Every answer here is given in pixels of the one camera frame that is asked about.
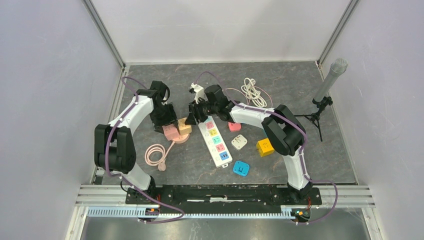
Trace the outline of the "white long power strip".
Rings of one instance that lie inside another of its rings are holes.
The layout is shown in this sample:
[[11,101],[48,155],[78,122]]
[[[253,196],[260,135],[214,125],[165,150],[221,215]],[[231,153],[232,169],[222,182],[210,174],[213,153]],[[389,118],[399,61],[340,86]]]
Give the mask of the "white long power strip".
[[217,168],[226,168],[233,161],[230,151],[213,119],[208,116],[204,122],[199,123],[198,128]]

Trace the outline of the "blue plug adapter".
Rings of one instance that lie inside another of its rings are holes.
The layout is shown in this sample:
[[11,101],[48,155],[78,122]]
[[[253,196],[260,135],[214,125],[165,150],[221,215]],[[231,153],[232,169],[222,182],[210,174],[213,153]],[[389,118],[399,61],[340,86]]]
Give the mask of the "blue plug adapter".
[[232,171],[239,176],[246,177],[250,171],[250,165],[246,162],[237,160],[234,163]]

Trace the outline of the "pink plug adapter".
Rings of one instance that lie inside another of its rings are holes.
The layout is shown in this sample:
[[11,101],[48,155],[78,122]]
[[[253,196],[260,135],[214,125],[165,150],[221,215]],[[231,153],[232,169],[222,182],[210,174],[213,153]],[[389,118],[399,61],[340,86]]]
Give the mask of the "pink plug adapter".
[[228,123],[228,129],[231,132],[238,132],[241,130],[241,128],[242,128],[242,125],[240,123],[232,123],[232,122]]

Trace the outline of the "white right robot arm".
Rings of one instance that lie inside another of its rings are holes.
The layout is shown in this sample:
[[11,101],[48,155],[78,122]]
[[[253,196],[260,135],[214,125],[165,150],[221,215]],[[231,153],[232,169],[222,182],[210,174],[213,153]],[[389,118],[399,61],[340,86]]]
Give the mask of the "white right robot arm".
[[189,92],[194,100],[188,105],[187,125],[205,123],[212,115],[233,124],[245,124],[263,129],[273,149],[282,155],[288,174],[289,199],[302,204],[313,187],[302,159],[307,140],[306,131],[285,105],[260,108],[230,100],[220,85],[203,88],[192,83]]

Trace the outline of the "orange cube socket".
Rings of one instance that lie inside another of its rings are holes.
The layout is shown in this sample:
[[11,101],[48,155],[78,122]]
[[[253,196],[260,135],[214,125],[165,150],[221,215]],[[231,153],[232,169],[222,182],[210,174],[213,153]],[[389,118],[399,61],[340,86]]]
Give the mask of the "orange cube socket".
[[185,123],[185,122],[186,122],[186,120],[187,120],[187,118],[186,118],[186,117],[184,117],[184,118],[180,118],[180,119],[178,120],[178,126],[177,126],[177,128],[178,128],[178,132],[179,132],[179,134],[180,134],[181,136],[184,136],[184,135],[190,134],[190,133],[192,132],[192,126],[191,126],[190,124],[186,124],[186,123]]

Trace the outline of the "yellow cube socket adapter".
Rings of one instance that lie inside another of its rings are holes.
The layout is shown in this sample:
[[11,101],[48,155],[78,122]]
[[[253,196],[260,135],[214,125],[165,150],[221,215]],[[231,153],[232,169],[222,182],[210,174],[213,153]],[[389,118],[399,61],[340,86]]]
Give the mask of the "yellow cube socket adapter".
[[256,143],[256,149],[261,157],[271,155],[275,152],[269,138],[264,138]]

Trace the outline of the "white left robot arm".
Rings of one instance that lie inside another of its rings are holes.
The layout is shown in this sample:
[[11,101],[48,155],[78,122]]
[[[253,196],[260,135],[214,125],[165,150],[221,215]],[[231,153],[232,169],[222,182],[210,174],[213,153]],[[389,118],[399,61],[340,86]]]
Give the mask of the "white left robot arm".
[[176,126],[177,115],[169,87],[162,81],[152,81],[149,88],[133,92],[133,98],[124,111],[108,124],[94,129],[94,164],[109,176],[120,176],[138,190],[145,204],[157,198],[154,179],[136,163],[137,153],[133,135],[146,117],[150,117],[155,132],[164,133],[165,127]]

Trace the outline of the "pink round socket base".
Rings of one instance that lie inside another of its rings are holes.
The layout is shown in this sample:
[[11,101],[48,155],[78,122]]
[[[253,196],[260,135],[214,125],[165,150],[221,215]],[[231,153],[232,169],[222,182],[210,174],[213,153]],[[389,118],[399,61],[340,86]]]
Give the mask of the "pink round socket base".
[[178,137],[172,139],[172,141],[175,142],[176,144],[183,144],[189,139],[189,137],[190,137],[190,133],[179,135]]

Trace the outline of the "pink cube socket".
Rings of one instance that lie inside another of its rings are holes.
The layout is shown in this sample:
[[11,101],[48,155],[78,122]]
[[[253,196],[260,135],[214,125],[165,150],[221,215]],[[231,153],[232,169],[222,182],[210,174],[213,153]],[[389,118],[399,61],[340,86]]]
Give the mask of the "pink cube socket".
[[173,141],[174,139],[177,139],[180,136],[179,131],[174,124],[163,126],[162,130],[165,138],[168,141]]

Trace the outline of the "white plug adapter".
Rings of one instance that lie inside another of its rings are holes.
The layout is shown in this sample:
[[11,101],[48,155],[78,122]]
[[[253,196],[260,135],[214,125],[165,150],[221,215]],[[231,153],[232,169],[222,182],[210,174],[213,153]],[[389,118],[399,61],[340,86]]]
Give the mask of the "white plug adapter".
[[248,143],[248,140],[241,134],[237,135],[232,141],[231,145],[236,150],[241,150],[246,144]]

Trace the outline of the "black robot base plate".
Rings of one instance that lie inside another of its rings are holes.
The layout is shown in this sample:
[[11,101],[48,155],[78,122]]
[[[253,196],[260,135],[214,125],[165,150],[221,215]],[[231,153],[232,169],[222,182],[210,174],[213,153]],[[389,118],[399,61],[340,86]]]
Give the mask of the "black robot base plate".
[[155,199],[162,203],[161,214],[274,214],[282,206],[301,208],[322,204],[320,190],[297,193],[293,188],[277,184],[169,185],[156,186],[145,197],[135,189],[126,190],[128,205],[147,205],[154,212]]

